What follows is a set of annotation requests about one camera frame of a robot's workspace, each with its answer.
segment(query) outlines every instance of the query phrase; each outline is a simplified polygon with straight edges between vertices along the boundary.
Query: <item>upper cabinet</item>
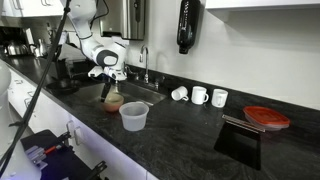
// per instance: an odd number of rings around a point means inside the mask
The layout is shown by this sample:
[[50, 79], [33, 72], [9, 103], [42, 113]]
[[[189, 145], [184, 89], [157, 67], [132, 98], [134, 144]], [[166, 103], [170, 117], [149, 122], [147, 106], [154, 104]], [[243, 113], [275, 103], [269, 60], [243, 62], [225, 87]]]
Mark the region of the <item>upper cabinet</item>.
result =
[[320, 0], [207, 0], [206, 9], [223, 21], [229, 11], [320, 7]]
[[2, 16], [35, 17], [61, 16], [60, 0], [4, 0]]

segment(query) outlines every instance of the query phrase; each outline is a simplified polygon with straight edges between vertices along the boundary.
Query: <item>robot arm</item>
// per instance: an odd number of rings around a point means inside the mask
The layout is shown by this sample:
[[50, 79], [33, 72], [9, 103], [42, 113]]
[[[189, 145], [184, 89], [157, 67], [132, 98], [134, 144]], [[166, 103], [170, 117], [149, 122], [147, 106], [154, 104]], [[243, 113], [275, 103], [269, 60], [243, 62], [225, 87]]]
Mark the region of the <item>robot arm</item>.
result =
[[99, 65], [89, 72], [89, 76], [104, 73], [115, 80], [125, 80], [122, 65], [126, 48], [117, 43], [103, 46], [92, 37], [89, 22], [97, 11], [95, 0], [72, 0], [70, 9], [68, 17], [79, 37], [82, 53]]

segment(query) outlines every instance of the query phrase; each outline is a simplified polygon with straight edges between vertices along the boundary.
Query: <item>red lid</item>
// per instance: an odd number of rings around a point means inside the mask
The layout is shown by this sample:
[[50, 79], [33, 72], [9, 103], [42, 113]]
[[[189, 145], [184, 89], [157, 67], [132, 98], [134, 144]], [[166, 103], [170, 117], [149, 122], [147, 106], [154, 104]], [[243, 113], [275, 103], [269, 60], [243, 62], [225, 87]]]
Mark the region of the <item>red lid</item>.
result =
[[287, 117], [269, 108], [246, 106], [243, 111], [260, 124], [290, 124], [290, 120]]

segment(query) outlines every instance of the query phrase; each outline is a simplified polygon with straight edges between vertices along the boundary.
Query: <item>sink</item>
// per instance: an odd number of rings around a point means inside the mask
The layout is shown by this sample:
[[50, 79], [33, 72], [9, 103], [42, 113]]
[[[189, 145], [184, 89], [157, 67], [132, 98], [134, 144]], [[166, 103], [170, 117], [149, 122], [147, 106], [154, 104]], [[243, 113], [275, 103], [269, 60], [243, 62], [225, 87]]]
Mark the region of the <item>sink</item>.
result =
[[[104, 89], [104, 83], [80, 88], [74, 93], [79, 99], [88, 103], [98, 103], [101, 100], [101, 94]], [[153, 106], [166, 98], [166, 95], [136, 84], [124, 81], [117, 86], [112, 85], [110, 90], [114, 90], [124, 97], [124, 103], [144, 102], [148, 106]]]

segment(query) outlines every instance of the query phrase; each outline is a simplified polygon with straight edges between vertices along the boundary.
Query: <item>silver appliance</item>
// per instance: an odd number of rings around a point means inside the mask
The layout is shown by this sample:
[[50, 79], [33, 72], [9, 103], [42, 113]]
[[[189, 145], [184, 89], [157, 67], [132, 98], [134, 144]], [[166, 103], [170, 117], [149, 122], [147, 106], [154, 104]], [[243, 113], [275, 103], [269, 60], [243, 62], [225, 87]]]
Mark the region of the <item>silver appliance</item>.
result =
[[99, 5], [102, 37], [121, 36], [122, 39], [143, 40], [145, 34], [145, 0], [108, 0], [108, 8]]

